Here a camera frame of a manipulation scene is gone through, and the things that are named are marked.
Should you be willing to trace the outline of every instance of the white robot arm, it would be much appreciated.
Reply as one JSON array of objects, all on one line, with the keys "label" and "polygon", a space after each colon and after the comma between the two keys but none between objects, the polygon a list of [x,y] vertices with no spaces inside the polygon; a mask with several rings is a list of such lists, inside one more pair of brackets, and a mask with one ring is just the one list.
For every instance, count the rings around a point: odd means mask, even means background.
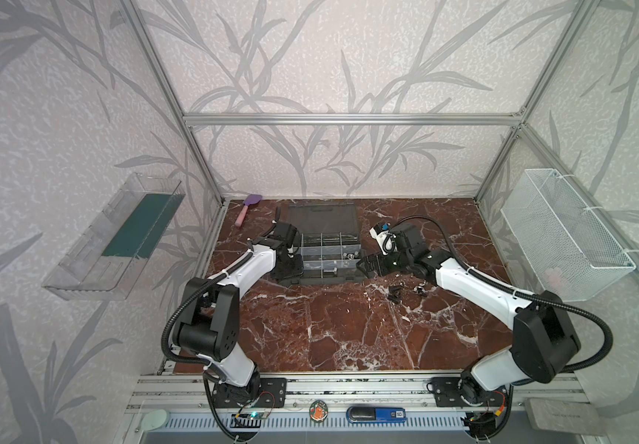
[{"label": "white robot arm", "polygon": [[[434,221],[442,230],[439,222]],[[461,374],[461,396],[478,404],[487,391],[516,381],[550,382],[580,350],[581,344],[565,306],[554,294],[535,295],[460,262],[454,251],[430,250],[420,230],[410,222],[371,228],[381,252],[365,256],[357,268],[367,277],[403,272],[465,297],[484,308],[510,330],[513,343],[468,366]],[[535,300],[552,301],[540,303]]]}]

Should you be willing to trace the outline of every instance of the leaf pattern wallpaper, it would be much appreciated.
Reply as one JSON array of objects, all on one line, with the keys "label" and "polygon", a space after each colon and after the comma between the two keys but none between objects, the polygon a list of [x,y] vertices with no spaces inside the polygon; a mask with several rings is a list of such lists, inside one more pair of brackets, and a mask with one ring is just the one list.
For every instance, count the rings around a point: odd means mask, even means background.
[{"label": "leaf pattern wallpaper", "polygon": [[[529,122],[639,248],[639,0],[602,0]],[[517,143],[481,211],[513,279],[538,281],[499,212],[525,168],[542,165]],[[616,346],[578,377],[613,444],[639,443],[639,286],[626,276],[579,305],[608,320]],[[602,335],[574,318],[587,344]]]},{"label": "leaf pattern wallpaper", "polygon": [[[187,113],[518,111],[576,5],[138,3]],[[351,125],[194,130],[224,194],[308,198],[469,197],[507,132]]]},{"label": "leaf pattern wallpaper", "polygon": [[[42,289],[132,172],[187,196],[127,300]],[[0,443],[112,439],[218,210],[116,2],[0,0]]]}]

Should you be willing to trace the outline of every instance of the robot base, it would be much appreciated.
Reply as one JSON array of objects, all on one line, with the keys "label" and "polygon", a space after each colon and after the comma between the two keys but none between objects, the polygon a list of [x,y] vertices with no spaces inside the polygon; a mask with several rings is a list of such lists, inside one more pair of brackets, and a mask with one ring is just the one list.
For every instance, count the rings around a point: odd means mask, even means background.
[{"label": "robot base", "polygon": [[[273,397],[275,398],[274,408],[285,406],[285,392],[287,391],[288,380],[285,378],[261,378],[261,388],[259,393],[267,391],[271,393],[263,393],[258,397],[258,401],[253,404],[254,407],[273,407]],[[216,408],[237,408],[238,402],[234,400],[235,396],[231,392],[236,387],[228,384],[218,384],[214,386],[212,401]]]},{"label": "robot base", "polygon": [[[438,377],[432,378],[428,383],[428,388],[435,398],[436,407],[483,407],[488,404],[491,407],[499,407],[502,405],[503,398],[494,391],[485,391],[478,397],[478,403],[469,404],[464,400],[462,393],[459,389],[459,377]],[[507,395],[506,389],[502,386],[497,388],[505,396]]]}]

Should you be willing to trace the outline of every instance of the green mat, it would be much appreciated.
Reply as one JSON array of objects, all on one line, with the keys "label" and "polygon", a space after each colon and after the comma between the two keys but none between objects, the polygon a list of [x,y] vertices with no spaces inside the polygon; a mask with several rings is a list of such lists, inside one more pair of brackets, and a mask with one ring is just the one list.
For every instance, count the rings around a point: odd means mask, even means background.
[{"label": "green mat", "polygon": [[107,244],[102,256],[149,259],[183,199],[184,195],[145,195]]}]

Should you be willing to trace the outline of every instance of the clear plastic tray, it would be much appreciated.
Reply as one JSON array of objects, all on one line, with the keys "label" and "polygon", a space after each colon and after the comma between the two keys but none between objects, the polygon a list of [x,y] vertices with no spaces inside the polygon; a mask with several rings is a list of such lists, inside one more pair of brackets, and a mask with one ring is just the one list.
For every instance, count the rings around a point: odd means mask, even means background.
[{"label": "clear plastic tray", "polygon": [[43,288],[66,300],[126,299],[184,196],[178,179],[132,173]]},{"label": "clear plastic tray", "polygon": [[635,269],[595,209],[551,168],[524,170],[502,207],[539,282],[566,302],[588,300]]}]

